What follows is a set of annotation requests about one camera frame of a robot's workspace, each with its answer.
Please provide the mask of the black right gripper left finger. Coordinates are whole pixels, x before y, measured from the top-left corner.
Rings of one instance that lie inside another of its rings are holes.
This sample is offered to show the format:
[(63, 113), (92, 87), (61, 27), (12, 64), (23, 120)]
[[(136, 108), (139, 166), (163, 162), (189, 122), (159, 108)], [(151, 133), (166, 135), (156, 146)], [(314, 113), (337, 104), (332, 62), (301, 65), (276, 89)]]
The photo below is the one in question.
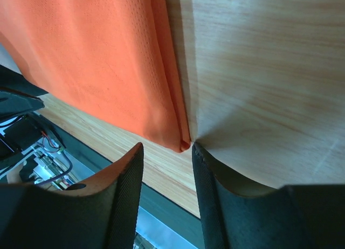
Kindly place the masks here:
[(143, 145), (66, 190), (1, 186), (1, 248), (132, 248)]

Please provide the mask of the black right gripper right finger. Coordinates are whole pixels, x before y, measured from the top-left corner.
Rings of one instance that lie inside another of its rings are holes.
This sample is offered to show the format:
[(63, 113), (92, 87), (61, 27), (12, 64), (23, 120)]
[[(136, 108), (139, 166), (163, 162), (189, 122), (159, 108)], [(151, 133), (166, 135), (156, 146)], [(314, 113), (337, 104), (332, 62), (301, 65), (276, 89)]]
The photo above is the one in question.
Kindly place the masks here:
[(260, 184), (192, 146), (206, 248), (344, 248), (344, 185)]

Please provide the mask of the orange t shirt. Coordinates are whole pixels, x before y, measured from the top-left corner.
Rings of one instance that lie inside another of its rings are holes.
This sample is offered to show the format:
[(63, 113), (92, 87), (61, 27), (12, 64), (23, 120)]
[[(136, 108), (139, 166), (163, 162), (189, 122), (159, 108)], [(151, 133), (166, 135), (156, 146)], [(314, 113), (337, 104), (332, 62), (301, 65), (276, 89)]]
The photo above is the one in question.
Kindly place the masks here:
[(165, 0), (1, 0), (1, 44), (61, 101), (175, 152), (190, 147)]

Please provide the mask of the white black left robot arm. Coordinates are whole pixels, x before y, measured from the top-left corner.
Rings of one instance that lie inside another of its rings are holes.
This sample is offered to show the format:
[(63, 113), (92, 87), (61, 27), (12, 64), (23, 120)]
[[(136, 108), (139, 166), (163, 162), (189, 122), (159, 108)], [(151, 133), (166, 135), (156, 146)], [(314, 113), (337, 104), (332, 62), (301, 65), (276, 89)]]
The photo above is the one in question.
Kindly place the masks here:
[(1, 66), (1, 177), (9, 183), (71, 185), (73, 164), (55, 129), (35, 114), (44, 108), (41, 88)]

